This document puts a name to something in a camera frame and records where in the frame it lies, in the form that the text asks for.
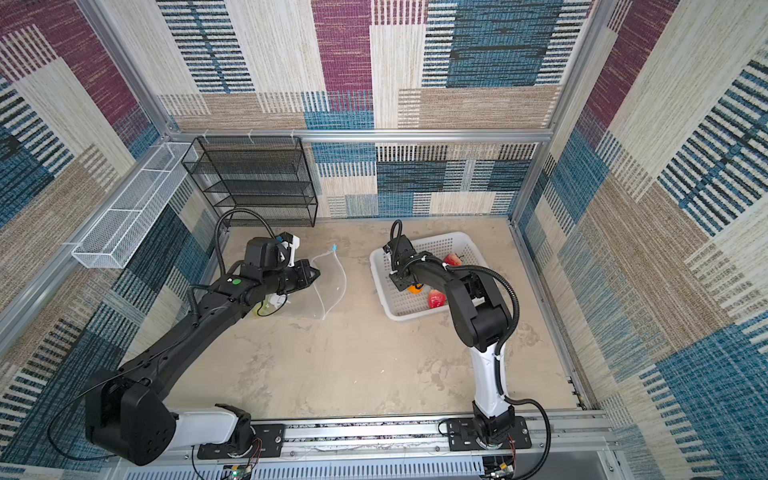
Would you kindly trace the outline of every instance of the patchwork wall covering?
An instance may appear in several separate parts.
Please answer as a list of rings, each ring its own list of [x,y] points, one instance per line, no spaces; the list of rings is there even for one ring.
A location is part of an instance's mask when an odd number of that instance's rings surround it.
[[[305,144],[318,217],[511,213],[536,144]]]
[[[124,270],[78,266],[66,279],[0,361],[0,477],[96,478],[100,462],[54,452],[48,422],[93,372],[134,358],[187,313],[184,292],[210,259],[215,220],[187,178]],[[72,455],[103,455],[83,425],[79,405],[54,438]]]
[[[181,129],[540,128],[591,0],[99,0]]]
[[[74,1],[0,12],[2,310],[157,131]]]
[[[768,478],[766,20],[618,2],[520,220],[637,478]]]

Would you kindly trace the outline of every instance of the black mesh shelf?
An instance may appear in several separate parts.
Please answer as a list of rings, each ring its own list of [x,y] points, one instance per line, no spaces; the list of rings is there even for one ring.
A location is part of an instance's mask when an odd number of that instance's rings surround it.
[[[317,195],[299,138],[198,137],[184,168],[214,209],[256,211],[275,226],[314,227]],[[235,214],[233,226],[259,226],[255,218]]]

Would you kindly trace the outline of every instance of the white wire basket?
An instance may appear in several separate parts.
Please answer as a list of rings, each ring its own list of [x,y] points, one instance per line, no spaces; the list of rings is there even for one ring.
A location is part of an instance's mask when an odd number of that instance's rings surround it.
[[[449,253],[455,253],[462,259],[465,265],[488,266],[485,259],[480,254],[475,242],[464,232],[444,233],[434,237],[426,237],[418,240],[411,240],[411,244],[416,252],[426,250],[432,252],[432,255],[438,258],[446,258]],[[397,291],[397,287],[389,279],[389,272],[392,271],[392,261],[388,253],[379,248],[371,252],[371,273],[373,282],[376,284],[376,291],[379,293],[379,301],[384,307],[384,312],[396,322],[405,320],[414,320],[436,313],[448,313],[448,305],[437,308],[429,308],[427,304],[427,295],[432,290],[430,286],[424,286],[421,293],[414,294],[408,290]],[[475,305],[482,302],[482,299],[475,299]]]
[[[86,268],[125,268],[187,175],[181,165],[189,144],[159,147],[120,196],[85,234],[72,256]]]

